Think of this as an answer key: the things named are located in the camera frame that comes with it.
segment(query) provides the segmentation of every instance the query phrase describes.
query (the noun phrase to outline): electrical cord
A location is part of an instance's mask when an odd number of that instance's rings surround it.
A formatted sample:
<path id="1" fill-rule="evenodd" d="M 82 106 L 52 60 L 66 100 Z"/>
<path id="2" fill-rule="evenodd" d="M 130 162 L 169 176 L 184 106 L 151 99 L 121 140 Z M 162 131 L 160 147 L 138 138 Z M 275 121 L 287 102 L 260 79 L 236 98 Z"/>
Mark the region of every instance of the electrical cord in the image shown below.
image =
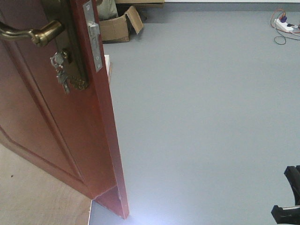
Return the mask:
<path id="1" fill-rule="evenodd" d="M 296 36 L 300 36 L 300 35 L 298 35 L 298 33 L 300 33 L 300 32 L 286 32 L 286 31 L 283 31 L 283 30 L 277 28 L 276 23 L 275 23 L 275 26 L 273 26 L 272 20 L 274 19 L 274 15 L 275 15 L 276 12 L 281 12 L 281 13 L 277 16 L 277 19 L 278 19 L 281 15 L 282 15 L 282 16 L 285 16 L 285 14 L 286 14 L 285 11 L 284 11 L 283 9 L 279 8 L 279 9 L 277 9 L 277 10 L 274 11 L 274 13 L 273 13 L 273 15 L 272 15 L 272 17 L 271 17 L 271 20 L 270 20 L 271 27 L 275 28 L 275 30 L 277 31 L 277 33 L 280 35 L 280 36 L 274 37 L 275 43 L 278 44 L 278 45 L 285 45 L 287 39 L 300 41 L 300 39 L 296 39 L 296 38 L 292 38 L 292 37 L 287 37 L 287 36 L 284 36 L 282 33 L 280 33 L 280 32 L 284 32 L 284 33 L 294 34 L 294 35 L 296 35 Z M 278 42 L 278 41 L 277 41 L 278 38 L 283 38 L 283 39 L 284 39 L 284 42 L 283 42 L 283 43 Z"/>

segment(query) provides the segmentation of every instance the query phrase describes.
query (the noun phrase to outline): lever handle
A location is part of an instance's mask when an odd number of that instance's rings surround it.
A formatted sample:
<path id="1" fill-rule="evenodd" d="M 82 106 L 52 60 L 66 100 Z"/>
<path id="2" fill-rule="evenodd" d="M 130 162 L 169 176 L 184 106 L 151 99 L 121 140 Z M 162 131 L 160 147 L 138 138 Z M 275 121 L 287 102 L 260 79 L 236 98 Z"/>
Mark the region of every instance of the lever handle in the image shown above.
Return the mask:
<path id="1" fill-rule="evenodd" d="M 32 42 L 37 46 L 45 46 L 63 30 L 62 24 L 56 20 L 51 21 L 41 29 L 24 30 L 17 30 L 0 22 L 0 39 L 16 41 L 31 38 Z"/>

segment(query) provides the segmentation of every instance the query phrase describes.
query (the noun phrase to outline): black object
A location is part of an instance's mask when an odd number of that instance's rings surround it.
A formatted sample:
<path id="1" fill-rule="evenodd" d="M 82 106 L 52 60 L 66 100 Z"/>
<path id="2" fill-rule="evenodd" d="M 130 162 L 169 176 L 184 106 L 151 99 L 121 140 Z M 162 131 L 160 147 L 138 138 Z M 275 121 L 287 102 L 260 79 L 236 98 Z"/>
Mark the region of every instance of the black object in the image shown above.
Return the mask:
<path id="1" fill-rule="evenodd" d="M 285 176 L 294 193 L 295 206 L 282 208 L 274 205 L 271 213 L 277 224 L 300 225 L 300 165 L 288 166 Z"/>

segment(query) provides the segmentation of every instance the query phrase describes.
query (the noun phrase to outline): strike plate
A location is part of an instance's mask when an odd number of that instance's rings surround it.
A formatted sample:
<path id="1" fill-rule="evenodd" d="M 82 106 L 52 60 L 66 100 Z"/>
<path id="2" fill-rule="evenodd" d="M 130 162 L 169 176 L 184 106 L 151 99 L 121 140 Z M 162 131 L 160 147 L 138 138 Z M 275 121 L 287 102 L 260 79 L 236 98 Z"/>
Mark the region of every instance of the strike plate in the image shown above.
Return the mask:
<path id="1" fill-rule="evenodd" d="M 93 52 L 95 69 L 98 72 L 102 68 L 102 59 L 99 46 L 100 28 L 99 24 L 95 22 L 93 4 L 91 0 L 83 5 L 83 10 L 86 25 L 88 27 L 90 46 Z"/>

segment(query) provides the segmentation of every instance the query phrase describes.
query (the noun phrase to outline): box flap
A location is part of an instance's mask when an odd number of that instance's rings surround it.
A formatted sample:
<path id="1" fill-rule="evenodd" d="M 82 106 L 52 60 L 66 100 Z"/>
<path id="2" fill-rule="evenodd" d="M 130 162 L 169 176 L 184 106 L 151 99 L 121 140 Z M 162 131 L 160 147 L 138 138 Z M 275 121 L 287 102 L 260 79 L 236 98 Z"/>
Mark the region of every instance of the box flap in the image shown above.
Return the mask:
<path id="1" fill-rule="evenodd" d="M 164 3 L 165 0 L 115 0 L 116 4 Z"/>
<path id="2" fill-rule="evenodd" d="M 126 16 L 120 16 L 111 20 L 99 21 L 100 32 L 103 41 L 128 37 Z"/>
<path id="3" fill-rule="evenodd" d="M 143 29 L 144 25 L 138 14 L 136 8 L 131 6 L 126 12 L 125 15 L 129 18 L 130 23 L 132 24 L 133 28 L 135 29 L 136 33 L 138 34 L 141 29 Z"/>

